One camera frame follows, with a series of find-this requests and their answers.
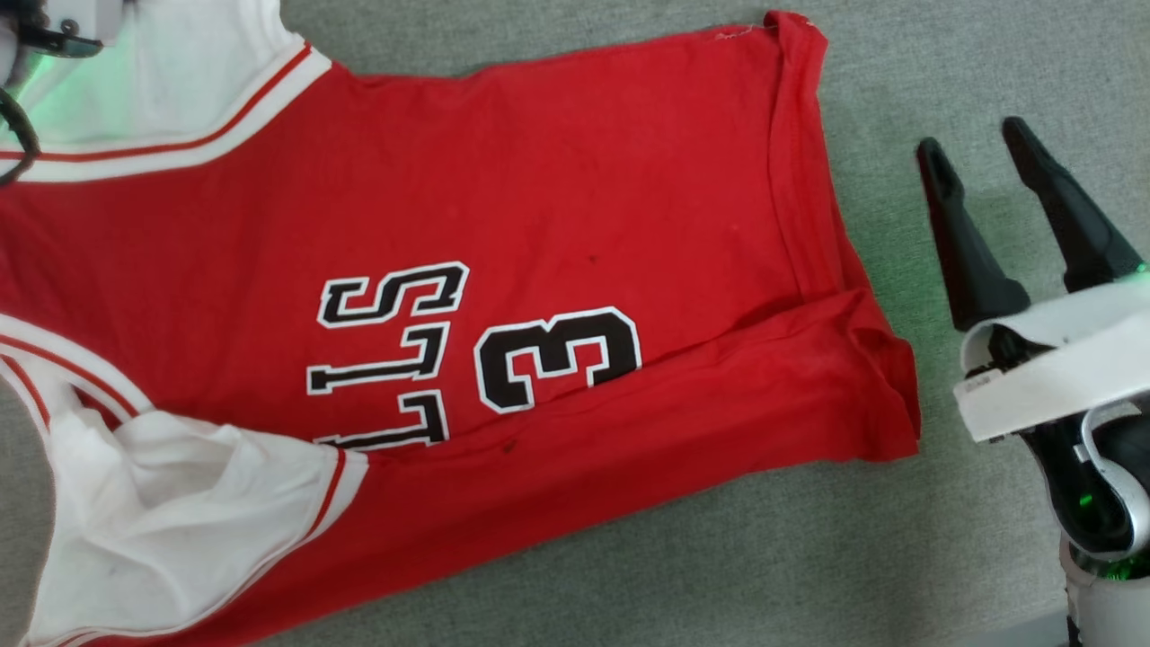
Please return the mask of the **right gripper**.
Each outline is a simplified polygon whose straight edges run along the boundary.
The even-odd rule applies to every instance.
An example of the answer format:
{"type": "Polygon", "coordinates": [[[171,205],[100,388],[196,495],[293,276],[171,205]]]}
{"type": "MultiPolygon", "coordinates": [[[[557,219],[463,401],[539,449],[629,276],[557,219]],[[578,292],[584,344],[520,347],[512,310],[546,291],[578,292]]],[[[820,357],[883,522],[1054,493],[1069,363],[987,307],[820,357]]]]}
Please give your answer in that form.
{"type": "Polygon", "coordinates": [[[954,400],[976,442],[1019,437],[1079,550],[1147,549],[1147,275],[963,332],[954,400]]]}

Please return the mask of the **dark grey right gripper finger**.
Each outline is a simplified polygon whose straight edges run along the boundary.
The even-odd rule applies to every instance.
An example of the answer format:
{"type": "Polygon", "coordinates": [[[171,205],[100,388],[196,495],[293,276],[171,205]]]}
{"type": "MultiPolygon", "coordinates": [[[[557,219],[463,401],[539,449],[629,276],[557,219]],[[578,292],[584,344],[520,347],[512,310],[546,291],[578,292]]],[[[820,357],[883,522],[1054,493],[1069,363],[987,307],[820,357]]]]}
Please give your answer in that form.
{"type": "Polygon", "coordinates": [[[1063,284],[1067,292],[1121,282],[1147,269],[1145,259],[1046,151],[1023,118],[1007,116],[1002,136],[1020,180],[1038,197],[1046,213],[1065,262],[1063,284]]]}
{"type": "Polygon", "coordinates": [[[917,168],[953,328],[968,332],[983,321],[1026,311],[1030,295],[1009,278],[986,245],[966,209],[964,184],[933,137],[917,144],[917,168]]]}

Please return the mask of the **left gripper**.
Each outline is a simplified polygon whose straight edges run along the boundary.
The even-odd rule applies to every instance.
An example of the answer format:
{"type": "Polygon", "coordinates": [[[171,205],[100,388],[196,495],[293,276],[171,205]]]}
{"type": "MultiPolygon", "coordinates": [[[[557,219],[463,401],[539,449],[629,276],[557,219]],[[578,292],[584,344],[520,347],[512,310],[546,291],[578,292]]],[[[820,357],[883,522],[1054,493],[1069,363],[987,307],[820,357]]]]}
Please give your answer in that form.
{"type": "Polygon", "coordinates": [[[3,40],[53,57],[94,57],[118,37],[120,1],[3,1],[3,40]]]}

